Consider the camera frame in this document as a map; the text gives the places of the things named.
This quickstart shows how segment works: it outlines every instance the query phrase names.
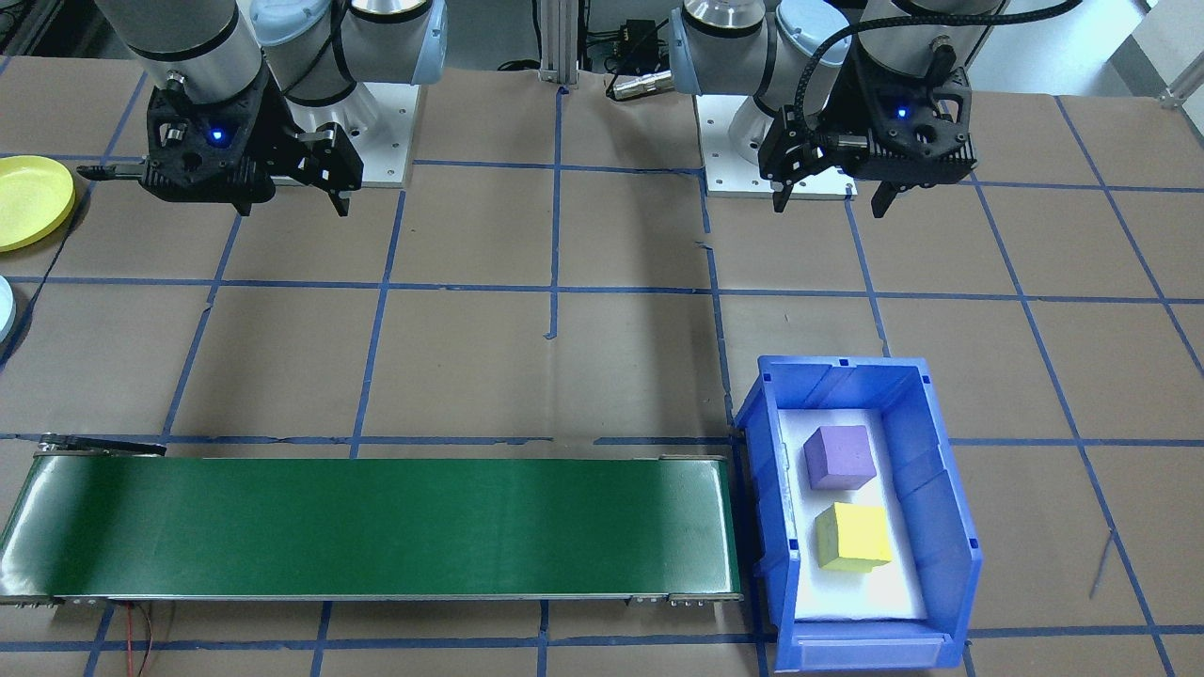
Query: blue tape line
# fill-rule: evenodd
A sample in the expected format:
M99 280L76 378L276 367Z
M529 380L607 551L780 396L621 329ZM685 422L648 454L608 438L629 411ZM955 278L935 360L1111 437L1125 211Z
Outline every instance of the blue tape line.
M1163 635L1204 635L1204 625L1158 625Z
M40 282L40 277L16 276L8 278L12 282ZM52 276L46 278L47 284L113 284L128 287L208 287L212 279L196 278L167 278L167 277L73 277Z
M756 632L718 635L643 635L643 636L584 636L551 640L553 647L655 647L679 644L754 644L766 637Z
M547 284L454 284L439 282L390 282L390 290L402 292L533 292L547 294L551 287Z
M598 437L594 440L595 446L630 446L641 447L650 445L663 446L716 446L726 445L727 437Z
M970 630L972 640L1002 640L1015 637L1093 637L1100 635L1149 635L1145 625L1082 625L1051 628L979 628Z
M1204 625L1158 625L1161 635L1204 635ZM1031 637L1092 637L1092 636L1149 636L1145 625L1087 625L1049 628L984 628L969 631L972 640L1031 638ZM775 637L759 632L709 634L709 635L601 635L548 640L549 647L647 647L680 644L755 644ZM135 650L146 649L146 641L135 641ZM155 642L154 650L314 650L318 640L250 640L211 641L173 640ZM324 650L338 649L495 649L537 648L538 637L382 637L330 640L321 643ZM0 642L0 653L65 653L95 650L99 653L124 652L125 642L110 640L93 641L22 641Z
M29 153L0 153L0 158L16 158L17 155L28 155ZM71 153L41 153L43 158L49 158L52 160L58 160L60 163L94 163L99 164L101 159L111 163L137 163L142 160L141 155L76 155Z
M1108 189L1121 193L1204 193L1204 188L1162 188L1149 186L1109 186Z
M878 328L878 338L883 342L883 357L891 357L891 345L886 340L886 325L883 324L883 313L878 308L878 294L874 292L874 281L869 277L869 259L866 258L866 248L861 242L861 231L857 229L857 217L852 213L852 189L848 189L849 195L844 200L844 213L849 217L849 229L852 231L852 245L857 249L857 260L861 263L861 277L866 281L866 298L869 299L869 310L874 313L874 326Z
M16 283L40 283L41 277L17 275L10 276L10 282ZM47 284L114 284L134 287L208 287L211 279L200 278L161 278L161 277L72 277L52 276L46 278ZM306 281L306 279L223 279L222 287L250 287L250 288L297 288L297 289L378 289L376 282L335 282L335 281ZM391 290L414 292L504 292L504 293L536 293L548 294L677 294L704 296L710 294L710 289L701 287L586 287L586 285L557 285L549 284L459 284L450 282L390 282ZM866 292L840 290L840 289L720 289L722 296L780 296L780 298L837 298L837 299L867 299ZM938 301L1043 301L1049 304L1129 304L1129 305L1162 305L1163 301L1173 305L1204 305L1204 299L1191 298L1140 298L1140 296L1020 296L1016 294L961 294L954 292L879 292L874 290L879 299L910 299L910 300L938 300Z
M562 169L563 171L592 171L602 173L637 173L637 175L677 173L681 176L697 176L697 177L703 176L701 169L689 169L689 167L639 169L639 167L606 167L596 165L561 165L560 169Z
M397 207L393 213L393 232L389 235L389 251L385 253L384 272L380 273L380 292L377 295L377 310L372 318L372 334L368 338L368 353L364 363L364 381L360 385L360 404L355 408L355 428L352 432L352 448L348 458L360 455L360 437L364 435L364 417L368 411L368 398L372 393L372 375L376 371L376 353L380 346L380 329L384 325L385 307L389 301L389 278L393 277L393 261L397 255L397 243L401 239L401 222L406 211L406 192L397 194Z
M536 641L536 677L548 677L548 600L539 600L539 636Z
M974 669L974 658L970 657L969 642L966 642L966 648L962 649L962 664L966 665L966 677L978 677L978 670Z
M536 637L444 637L379 638L379 640L326 640L326 649L515 649L535 648Z
M1187 332L1184 331L1184 326L1179 324L1179 318L1175 316L1174 308L1167 302L1167 295L1162 292L1162 285L1158 284L1158 278L1153 275L1153 269L1145 260L1145 254L1141 253L1141 247L1137 243L1137 237L1133 236L1133 231L1128 226L1128 222L1125 220L1125 214L1121 213L1120 205L1116 204L1116 198L1112 196L1112 192L1109 190L1108 184L1104 182L1104 175L1099 172L1099 167L1096 166L1096 160L1091 157L1091 152L1087 151L1087 145L1084 143L1082 136L1079 135L1079 129L1074 126L1074 122L1070 119L1070 113L1067 112L1066 105L1062 104L1060 96L1055 96L1054 101L1057 104L1060 111L1062 111L1062 118L1066 119L1067 126L1070 128L1070 134L1074 135L1075 142L1079 143L1079 148L1082 151L1082 157L1087 159L1087 164L1091 166L1092 173L1096 175L1096 181L1099 182L1099 187L1104 189L1104 196L1108 198L1108 204L1112 207L1112 213L1116 214L1116 220L1121 224L1121 230L1125 231L1125 237L1128 239L1129 246L1133 247L1133 253L1137 254L1137 260L1141 264L1141 270L1145 271L1145 276L1150 279L1150 284L1153 287L1153 293L1158 296L1162 302L1162 308L1167 312L1167 317L1170 318L1170 324L1175 326L1175 332L1179 334L1179 340L1184 342L1184 347L1187 348L1187 354L1191 355L1192 361L1196 364L1196 371L1204 376L1204 364L1200 364L1199 355L1196 354L1196 349L1192 347L1192 342L1187 340Z
M700 206L702 208L702 230L704 234L710 232L710 210L707 208L707 178L704 172L698 172L698 196ZM727 361L727 337L724 331L724 304L720 295L719 287L719 267L715 263L715 251L709 245L703 245L703 249L707 252L707 276L710 282L710 306L712 312L715 317L715 343L719 351L719 376L724 385L724 416L727 420L728 428L731 428L734 422L734 405L732 402L732 381L731 373L728 371ZM749 506L749 500L745 493L744 482L744 459L740 454L739 443L734 437L728 437L727 440L730 448L732 449L732 467L733 481L736 484L736 499L732 502L732 518L742 525L749 526L750 532L756 532L756 520L755 511ZM750 553L749 538L740 538L742 534L737 534L737 549L745 551L744 557L738 557L739 561L749 561ZM757 659L757 675L760 677L768 677L769 675L769 660L768 653L766 652L766 640L762 634L761 628L761 596L760 588L752 579L751 572L745 569L742 572L740 578L743 581L744 588L748 590L746 599L749 600L749 614L752 617L752 631L756 635L756 659Z
M119 442L146 442L159 443L163 435L110 435L102 434L107 440ZM42 437L41 432L0 432L0 440L25 440L36 442ZM350 445L352 437L270 437L270 436L243 436L243 435L169 435L167 443L173 445ZM480 446L480 445L526 445L529 442L553 442L553 437L394 437L394 436L361 436L360 445L456 445L456 446ZM957 447L1074 447L1081 443L1086 447L1165 447L1165 448L1204 448L1204 440L1146 440L1146 438L1084 438L1072 440L1061 437L951 437L950 443ZM598 437L592 443L596 446L718 446L726 445L726 437Z
M562 294L684 294L704 296L710 289L696 287L557 287Z
M560 100L560 90L556 92L557 104ZM562 128L561 119L557 118L556 129ZM495 163L488 160L431 160L431 159L418 159L414 160L415 165L427 165L427 166L443 166L443 167L489 167L489 169L533 169L533 170L555 170L561 171L584 171L584 172L602 172L602 173L680 173L685 176L701 176L702 169L694 167L654 167L654 169L639 169L639 167L610 167L602 165L566 165L560 161L560 153L555 154L555 161L553 164L547 163Z
M1204 447L1204 440L1143 440L1143 438L1079 438L1056 437L950 437L949 442L962 447Z
M113 149L117 148L117 142L122 140L122 133L125 131L125 123L130 122L130 113L134 112L134 105L138 102L138 96L142 94L142 88L146 83L147 73L143 72L142 76L138 77L137 86L134 87L134 94L130 95L130 100L125 104L125 110L122 111L120 119L117 120L117 131L108 139L108 146L105 146L105 155L101 158L102 161L110 159L110 155L113 154Z
M551 292L548 294L548 332L547 340L556 337L560 325L560 198L561 198L561 158L563 153L565 95L568 89L556 88L556 128L551 175Z
M969 178L960 181L961 186L986 186L990 188L1039 188L1045 190L1099 190L1098 186L1085 183L1028 183L1023 181L980 181Z
M361 436L360 445L526 445L527 442L551 442L551 437L394 437L386 435Z
M707 175L698 173L698 201L702 205L702 232L710 235L710 211L707 210Z
M429 165L439 167L490 167L490 169L542 169L550 170L553 165L545 163L488 163L476 160L414 160L415 165Z
M217 302L218 289L222 288L222 276L225 273L226 264L230 263L230 253L234 251L235 240L238 237L238 228L242 225L242 216L236 216L230 225L230 235L226 236L225 247L222 249L222 258L218 260L218 269L209 282L209 295L206 298L206 307L201 311L201 318L196 320L196 331L193 332L193 343L188 347L188 355L184 358L184 367L176 381L176 390L171 396L171 405L167 407L167 417L163 422L161 437L164 443L171 435L171 429L176 424L176 414L179 412L179 402L184 399L184 388L188 385L188 377L193 372L196 363L196 353L201 348L201 337L205 328L209 324L209 316L213 313L213 305Z
M707 247L707 275L710 276L710 308L715 316L715 340L719 348L719 378L724 384L724 413L727 417L727 425L732 425L736 419L732 416L732 381L727 372L727 337L724 332L724 307L719 298L719 272L715 270L715 251L710 247Z
M296 289L379 289L379 282L311 282L305 279L223 279L222 287Z
M92 649L88 652L88 663L83 667L83 677L94 677L96 675L96 663L100 660L100 652L105 643L105 636L108 635L108 625L113 620L114 608L117 607L112 604L106 605L105 613L100 614L100 623L96 624L96 637L93 640Z
M1025 296L1020 277L1016 275L1016 269L1011 263L1011 257L1008 254L1008 248L1003 243L1003 235L999 232L999 226L995 220L995 214L991 212L990 204L987 204L986 194L982 192L981 186L975 186L974 190L978 193L979 201L982 205L982 211L986 214L986 220L991 226L991 234L995 236L995 241L999 247L999 254L1003 255L1003 263L1008 267L1008 275L1011 277L1011 283L1016 288L1016 294ZM1167 649L1162 643L1162 638L1155 629L1153 614L1150 612L1150 605L1145 599L1145 594L1141 591L1141 584L1137 579L1137 572L1133 570L1133 563L1129 560L1128 551L1125 548L1125 542L1121 538L1120 530L1116 529L1116 520L1112 518L1112 512L1108 507L1108 500L1104 498L1104 489L1099 483L1099 478L1096 476L1096 469L1091 464L1091 458L1087 455L1087 447L1082 443L1082 435L1079 434L1079 425L1074 420L1074 412L1070 411L1069 400L1067 400L1066 392L1062 389L1062 382L1058 379L1057 371L1054 369L1054 360L1050 358L1045 341L1041 338L1040 329L1037 326L1037 317L1033 314L1033 310L1027 300L1021 299L1020 306L1025 311L1028 326L1033 332L1033 338L1037 341L1037 349L1040 352L1041 361L1045 363L1045 370L1049 372L1050 381L1054 384L1054 392L1057 394L1057 400L1062 407L1062 413L1066 416L1067 425L1070 426L1070 435L1074 436L1075 446L1079 449L1079 457L1082 459L1084 469L1087 471L1087 478L1091 481L1091 488L1096 493L1096 500L1099 502L1099 508L1104 514L1104 520L1115 535L1116 552L1121 558L1121 563L1125 565L1125 573L1128 576L1129 584L1133 585L1133 593L1137 595L1138 606L1141 607L1141 614L1145 617L1146 626L1150 629L1150 634L1153 637L1153 643L1158 649L1158 655L1162 658L1162 665L1165 667L1167 675L1173 677L1174 670L1170 667L1170 658L1168 657Z
M0 642L0 653L87 652L95 642Z
M318 640L313 647L313 663L309 664L309 677L321 676L321 659L326 653L326 632L330 631L330 613L332 602L321 602L321 618L318 619Z

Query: yellow foam cube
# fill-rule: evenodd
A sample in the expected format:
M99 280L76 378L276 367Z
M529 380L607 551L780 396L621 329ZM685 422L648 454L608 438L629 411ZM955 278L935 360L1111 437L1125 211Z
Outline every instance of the yellow foam cube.
M891 561L886 508L832 504L815 518L820 569L869 573Z

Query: white foam insert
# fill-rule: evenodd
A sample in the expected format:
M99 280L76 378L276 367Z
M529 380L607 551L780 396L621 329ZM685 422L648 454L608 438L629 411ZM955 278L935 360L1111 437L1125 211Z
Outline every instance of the white foam insert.
M790 467L786 477L798 529L802 563L798 577L796 620L921 619L923 606L920 577L911 557L911 540L903 508L895 495L881 413L874 410L784 410L778 414L781 442ZM878 477L861 489L813 490L807 478L803 445L821 425L864 425ZM889 564L869 573L825 571L815 557L815 517L834 502L886 508L891 553Z

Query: floor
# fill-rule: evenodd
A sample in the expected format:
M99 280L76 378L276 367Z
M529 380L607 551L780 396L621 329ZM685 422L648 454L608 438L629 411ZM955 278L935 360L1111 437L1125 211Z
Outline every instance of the floor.
M931 675L1204 673L1204 149L1178 112L984 94L974 177L875 220L708 199L691 101L601 90L449 71L409 189L342 220L308 189L235 218L81 186L65 243L0 254L36 296L0 346L0 511L47 430L206 457L738 460L757 355L920 355L985 553L964 665ZM136 155L146 96L131 63L2 60L0 152ZM703 608L155 605L147 673L763 676L745 587ZM137 612L2 608L0 675L123 675L128 623L138 652Z

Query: white metal base plate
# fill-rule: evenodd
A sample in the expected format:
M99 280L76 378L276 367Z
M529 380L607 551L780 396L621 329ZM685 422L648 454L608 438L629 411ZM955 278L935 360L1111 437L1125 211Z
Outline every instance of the white metal base plate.
M773 193L756 165L742 158L727 128L746 96L708 94L695 96L698 110L698 143L707 167L707 193L716 198L762 198ZM857 194L857 184L838 167L831 167L795 186L791 200L844 200Z
M405 188L418 119L418 84L366 82L376 98L379 116L372 126L352 137L352 146L364 160L364 188ZM277 186L297 186L287 176L273 177Z

